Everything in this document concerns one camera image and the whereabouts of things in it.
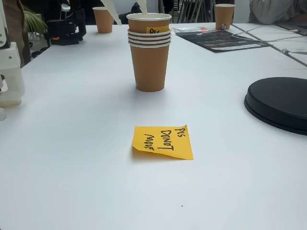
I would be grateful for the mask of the person's hand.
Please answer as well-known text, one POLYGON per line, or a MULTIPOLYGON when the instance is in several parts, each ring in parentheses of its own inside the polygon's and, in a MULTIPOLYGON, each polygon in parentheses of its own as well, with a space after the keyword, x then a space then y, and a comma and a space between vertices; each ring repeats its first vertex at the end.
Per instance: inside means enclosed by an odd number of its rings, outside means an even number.
POLYGON ((291 18, 289 21, 295 22, 295 23, 307 23, 307 15, 301 14, 301 15, 291 18))

